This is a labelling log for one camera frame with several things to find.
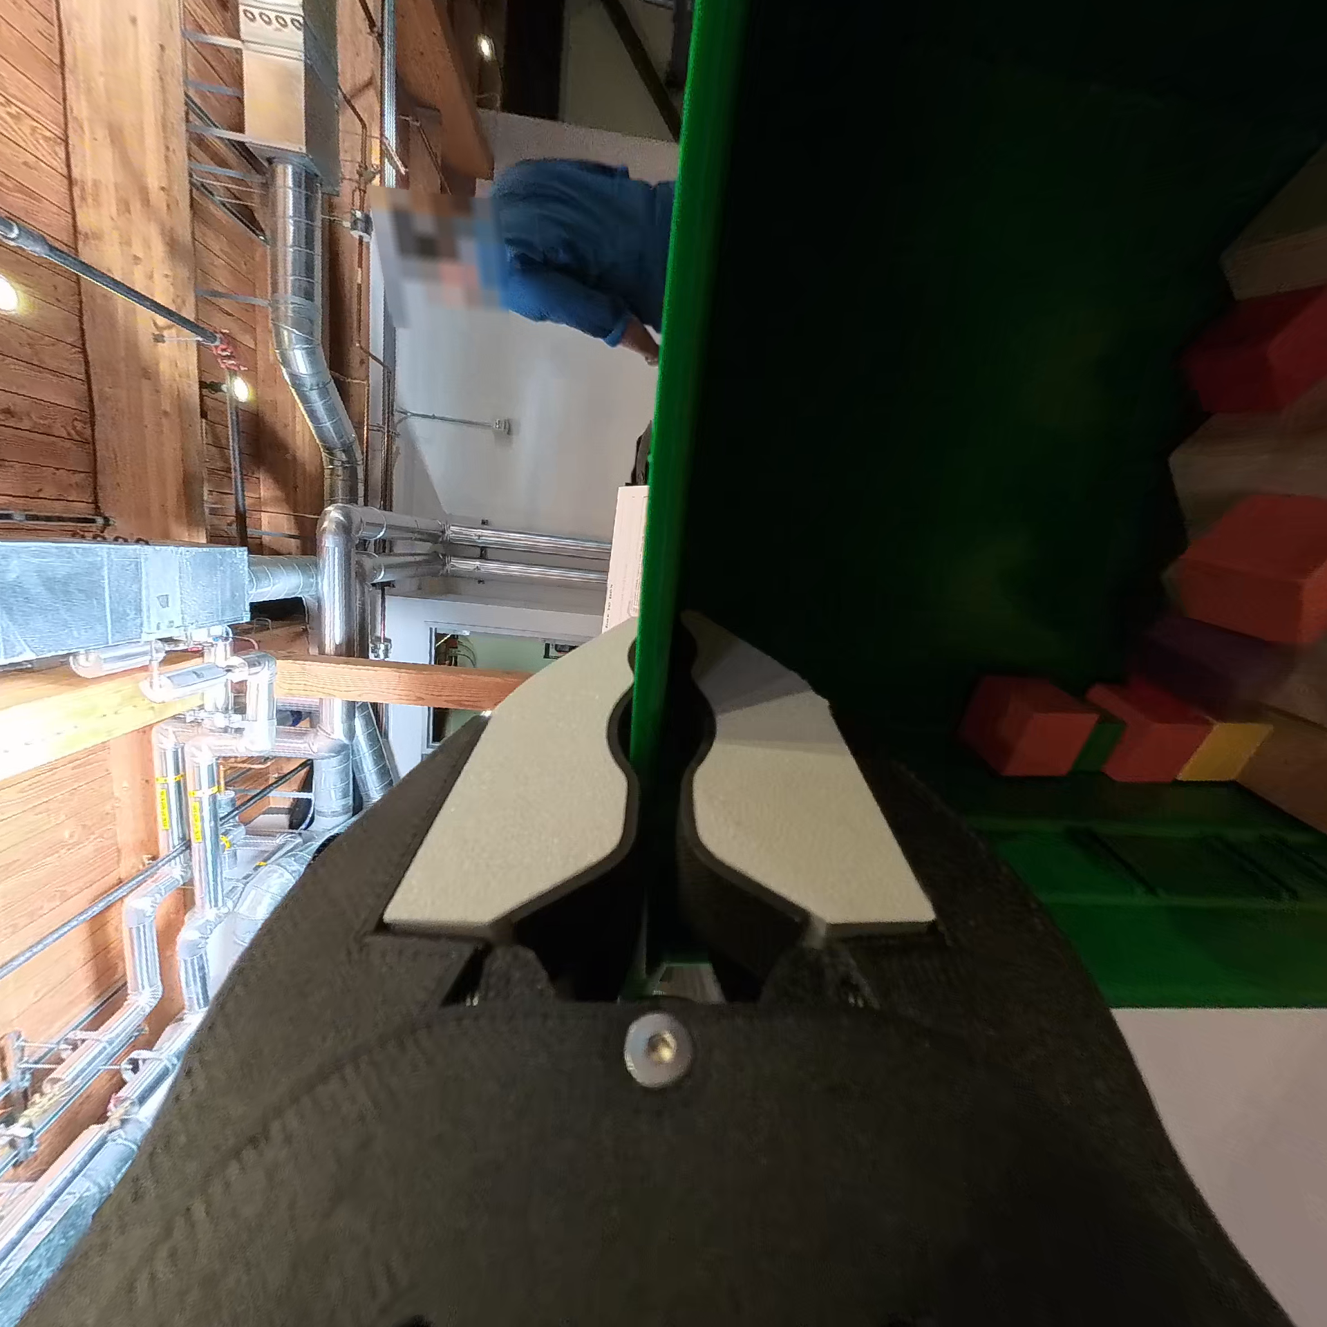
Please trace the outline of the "pile of small coloured cubes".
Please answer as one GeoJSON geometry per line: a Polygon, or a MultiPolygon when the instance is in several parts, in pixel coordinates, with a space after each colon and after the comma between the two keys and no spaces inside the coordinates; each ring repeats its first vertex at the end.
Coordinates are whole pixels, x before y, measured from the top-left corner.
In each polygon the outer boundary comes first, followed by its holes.
{"type": "Polygon", "coordinates": [[[1124,677],[1070,694],[1044,677],[990,674],[958,737],[995,773],[1102,773],[1119,784],[1243,784],[1288,720],[1247,694],[1323,639],[1325,498],[1251,495],[1202,533],[1186,529],[1170,457],[1211,415],[1293,404],[1323,375],[1325,292],[1232,304],[1186,350],[1203,413],[1167,459],[1183,547],[1164,571],[1168,606],[1135,636],[1124,677]]]}

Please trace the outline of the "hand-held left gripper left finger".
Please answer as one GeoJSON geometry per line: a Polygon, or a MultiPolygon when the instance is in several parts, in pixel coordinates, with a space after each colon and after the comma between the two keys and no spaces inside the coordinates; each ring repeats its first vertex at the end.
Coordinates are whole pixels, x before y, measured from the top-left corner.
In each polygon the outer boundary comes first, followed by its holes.
{"type": "Polygon", "coordinates": [[[631,784],[612,720],[634,619],[537,671],[481,723],[383,911],[394,931],[505,939],[627,840],[631,784]]]}

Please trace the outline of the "long rectangular metal duct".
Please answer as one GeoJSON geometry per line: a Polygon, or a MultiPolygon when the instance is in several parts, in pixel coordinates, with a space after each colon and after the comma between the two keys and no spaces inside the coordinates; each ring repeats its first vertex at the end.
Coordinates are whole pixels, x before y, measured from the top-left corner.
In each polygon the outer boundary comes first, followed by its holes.
{"type": "Polygon", "coordinates": [[[238,546],[3,541],[1,663],[189,636],[247,615],[238,546]]]}

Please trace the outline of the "wooden ceiling beam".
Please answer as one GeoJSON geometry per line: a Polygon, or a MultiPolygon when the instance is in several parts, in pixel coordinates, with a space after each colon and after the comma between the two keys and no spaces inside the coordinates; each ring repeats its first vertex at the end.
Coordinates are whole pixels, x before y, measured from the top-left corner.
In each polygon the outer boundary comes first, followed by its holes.
{"type": "MultiPolygon", "coordinates": [[[[1,675],[1,778],[40,769],[172,718],[189,699],[151,701],[143,669],[96,677],[77,674],[64,656],[1,675]]],[[[276,694],[486,710],[529,677],[522,671],[330,658],[281,652],[276,694]]]]}

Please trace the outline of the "green plastic box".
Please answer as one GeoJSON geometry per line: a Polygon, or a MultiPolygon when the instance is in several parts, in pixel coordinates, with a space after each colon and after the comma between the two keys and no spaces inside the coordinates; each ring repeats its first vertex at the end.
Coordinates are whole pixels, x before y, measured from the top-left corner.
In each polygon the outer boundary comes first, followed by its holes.
{"type": "Polygon", "coordinates": [[[1118,685],[1183,547],[1217,255],[1323,145],[1323,2],[696,2],[631,753],[680,611],[982,830],[1113,1006],[1323,1006],[1323,832],[1236,784],[995,773],[987,675],[1118,685]]]}

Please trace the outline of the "round metal air duct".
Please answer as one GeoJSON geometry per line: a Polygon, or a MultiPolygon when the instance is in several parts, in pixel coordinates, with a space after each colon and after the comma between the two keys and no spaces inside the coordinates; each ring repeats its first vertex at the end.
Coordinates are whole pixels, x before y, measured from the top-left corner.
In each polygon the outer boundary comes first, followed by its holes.
{"type": "Polygon", "coordinates": [[[360,500],[361,450],[323,345],[320,176],[306,157],[268,162],[268,307],[277,366],[322,454],[325,503],[360,500]]]}

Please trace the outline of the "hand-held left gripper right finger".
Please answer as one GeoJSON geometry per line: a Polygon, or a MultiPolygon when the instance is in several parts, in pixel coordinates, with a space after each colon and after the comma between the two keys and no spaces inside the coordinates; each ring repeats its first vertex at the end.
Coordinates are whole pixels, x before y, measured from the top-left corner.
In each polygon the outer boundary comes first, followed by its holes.
{"type": "Polygon", "coordinates": [[[802,952],[936,936],[829,701],[701,612],[680,626],[676,698],[698,742],[677,789],[677,904],[721,993],[759,995],[802,952]]]}

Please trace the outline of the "white board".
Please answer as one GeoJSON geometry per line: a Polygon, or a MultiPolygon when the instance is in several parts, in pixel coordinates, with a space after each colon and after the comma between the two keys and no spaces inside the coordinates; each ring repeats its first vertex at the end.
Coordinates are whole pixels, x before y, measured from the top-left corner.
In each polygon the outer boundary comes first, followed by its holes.
{"type": "Polygon", "coordinates": [[[647,513],[649,486],[631,484],[617,489],[601,614],[601,630],[604,633],[622,622],[639,617],[647,513]]]}

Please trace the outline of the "upright rectangular metal duct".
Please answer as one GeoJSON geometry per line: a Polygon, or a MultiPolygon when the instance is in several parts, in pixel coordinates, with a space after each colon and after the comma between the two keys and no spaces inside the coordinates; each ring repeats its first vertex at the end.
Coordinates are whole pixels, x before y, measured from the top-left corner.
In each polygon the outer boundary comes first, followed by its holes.
{"type": "Polygon", "coordinates": [[[243,134],[265,159],[293,157],[337,194],[337,6],[240,1],[243,134]]]}

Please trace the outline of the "thin metal rod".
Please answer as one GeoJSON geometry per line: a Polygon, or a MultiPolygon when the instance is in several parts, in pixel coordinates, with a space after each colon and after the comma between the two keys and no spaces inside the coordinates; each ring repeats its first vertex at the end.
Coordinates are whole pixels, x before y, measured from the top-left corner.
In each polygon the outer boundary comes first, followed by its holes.
{"type": "Polygon", "coordinates": [[[61,268],[74,274],[75,277],[89,282],[94,287],[99,287],[102,290],[107,290],[108,293],[123,298],[124,301],[149,312],[159,320],[164,320],[176,329],[186,333],[198,344],[211,348],[214,353],[219,353],[222,347],[227,348],[230,345],[230,341],[224,333],[208,328],[206,325],[189,317],[183,311],[175,309],[153,298],[153,295],[119,280],[118,277],[108,274],[104,269],[96,268],[94,265],[77,257],[75,254],[59,247],[55,243],[50,243],[45,235],[39,233],[29,225],[15,220],[6,213],[1,214],[1,243],[10,247],[12,250],[23,252],[45,263],[52,263],[56,268],[61,268]]]}

